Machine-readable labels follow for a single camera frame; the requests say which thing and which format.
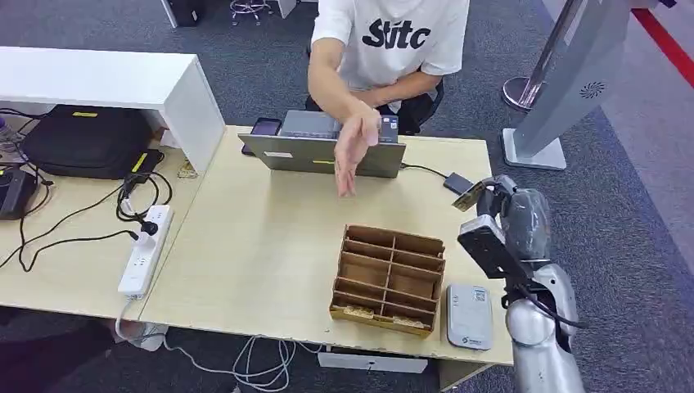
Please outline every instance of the smartphone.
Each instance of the smartphone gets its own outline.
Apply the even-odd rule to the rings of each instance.
[[[280,127],[282,126],[282,121],[278,119],[269,119],[267,117],[259,117],[255,121],[253,130],[250,131],[252,135],[277,135],[280,132]],[[253,156],[255,154],[248,148],[248,146],[243,145],[241,153],[246,156]]]

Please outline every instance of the metal stand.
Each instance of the metal stand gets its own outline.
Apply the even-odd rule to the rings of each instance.
[[[557,42],[560,38],[564,38],[566,31],[571,26],[571,22],[576,17],[576,12],[582,1],[566,0],[557,22],[549,34],[547,43],[544,45],[533,74],[529,78],[522,76],[511,78],[503,84],[502,97],[511,108],[526,112],[533,108],[535,99],[546,88],[547,84],[543,82],[543,79],[547,74],[549,61],[552,59]]]
[[[631,7],[639,0],[585,1],[578,29],[551,83],[517,129],[502,131],[509,165],[565,169],[559,136],[602,104],[612,90]]]
[[[268,4],[267,0],[232,0],[229,4],[229,8],[232,10],[232,25],[238,26],[237,15],[241,14],[253,14],[255,17],[255,25],[260,26],[260,18],[258,18],[258,13],[268,9],[268,15],[272,15],[273,9]]]

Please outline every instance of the man's arm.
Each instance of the man's arm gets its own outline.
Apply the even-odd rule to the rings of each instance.
[[[416,71],[398,79],[397,82],[383,88],[374,88],[365,92],[352,92],[352,94],[366,102],[370,107],[376,108],[394,101],[407,100],[430,92],[436,88],[443,76],[429,75]]]
[[[365,111],[364,102],[353,96],[337,73],[345,45],[336,38],[321,38],[311,47],[309,60],[309,93],[325,112],[344,124],[347,119]]]

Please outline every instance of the black text logo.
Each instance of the black text logo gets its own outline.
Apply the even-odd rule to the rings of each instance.
[[[401,49],[408,46],[417,49],[424,45],[426,38],[431,34],[430,29],[415,31],[411,20],[395,22],[391,26],[389,21],[384,23],[381,19],[371,23],[369,32],[372,35],[363,36],[362,42],[371,47],[385,46],[385,49],[392,49],[395,45]]]

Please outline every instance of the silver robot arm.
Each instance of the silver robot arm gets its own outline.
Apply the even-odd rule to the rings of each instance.
[[[476,184],[454,203],[477,204],[477,219],[461,226],[458,242],[489,278],[506,280],[502,305],[522,393],[584,393],[571,354],[578,321],[568,274],[549,258],[549,209],[536,190],[507,176]],[[495,217],[501,218],[501,228]]]

